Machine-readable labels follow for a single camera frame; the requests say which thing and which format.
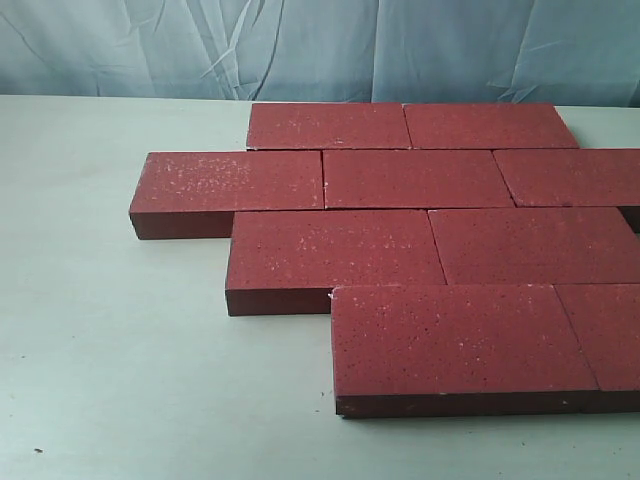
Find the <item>red brick top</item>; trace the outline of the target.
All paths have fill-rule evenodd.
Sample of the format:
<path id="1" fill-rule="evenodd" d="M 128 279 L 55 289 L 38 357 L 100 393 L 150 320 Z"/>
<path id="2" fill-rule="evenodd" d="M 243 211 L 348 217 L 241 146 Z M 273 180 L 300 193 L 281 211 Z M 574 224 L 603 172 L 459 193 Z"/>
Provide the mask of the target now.
<path id="1" fill-rule="evenodd" d="M 140 240 L 228 238 L 238 212 L 323 208 L 318 151 L 151 152 L 129 217 Z"/>

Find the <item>red brick under stack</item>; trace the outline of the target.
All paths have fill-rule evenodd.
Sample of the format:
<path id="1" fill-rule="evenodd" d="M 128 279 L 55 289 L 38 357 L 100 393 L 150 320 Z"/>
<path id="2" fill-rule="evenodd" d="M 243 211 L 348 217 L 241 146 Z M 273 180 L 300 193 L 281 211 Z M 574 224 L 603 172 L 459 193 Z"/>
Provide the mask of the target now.
<path id="1" fill-rule="evenodd" d="M 399 103 L 255 103 L 249 150 L 409 149 Z"/>

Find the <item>red brick back row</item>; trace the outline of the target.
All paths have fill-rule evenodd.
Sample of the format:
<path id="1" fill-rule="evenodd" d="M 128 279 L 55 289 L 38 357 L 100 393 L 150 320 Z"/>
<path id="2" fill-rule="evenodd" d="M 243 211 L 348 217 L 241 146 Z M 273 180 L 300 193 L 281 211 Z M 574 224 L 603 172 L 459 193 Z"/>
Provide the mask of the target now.
<path id="1" fill-rule="evenodd" d="M 577 149 L 579 144 L 548 103 L 407 104 L 415 149 Z"/>

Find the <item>red brick right second row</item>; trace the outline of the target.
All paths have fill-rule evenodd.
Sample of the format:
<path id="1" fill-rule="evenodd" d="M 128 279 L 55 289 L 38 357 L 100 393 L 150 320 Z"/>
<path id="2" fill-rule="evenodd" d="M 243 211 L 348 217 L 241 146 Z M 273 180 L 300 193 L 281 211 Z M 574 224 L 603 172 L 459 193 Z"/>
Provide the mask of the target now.
<path id="1" fill-rule="evenodd" d="M 637 149 L 510 149 L 493 156 L 518 207 L 615 207 L 639 231 Z"/>

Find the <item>red brick middle row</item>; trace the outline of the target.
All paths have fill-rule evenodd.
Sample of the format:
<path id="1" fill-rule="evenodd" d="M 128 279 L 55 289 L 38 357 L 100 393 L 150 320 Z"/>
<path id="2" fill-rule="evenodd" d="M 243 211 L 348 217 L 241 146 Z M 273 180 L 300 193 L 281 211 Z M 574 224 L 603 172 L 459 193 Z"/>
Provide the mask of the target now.
<path id="1" fill-rule="evenodd" d="M 614 207 L 428 212 L 449 284 L 634 284 L 639 239 Z"/>

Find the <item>white backdrop curtain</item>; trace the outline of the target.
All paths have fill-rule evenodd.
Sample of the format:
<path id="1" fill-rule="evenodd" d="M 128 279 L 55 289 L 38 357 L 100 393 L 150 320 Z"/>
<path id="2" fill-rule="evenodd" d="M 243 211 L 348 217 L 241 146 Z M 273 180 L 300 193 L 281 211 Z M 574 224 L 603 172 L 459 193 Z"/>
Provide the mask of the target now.
<path id="1" fill-rule="evenodd" d="M 5 94 L 639 103 L 635 1 L 5 1 Z"/>

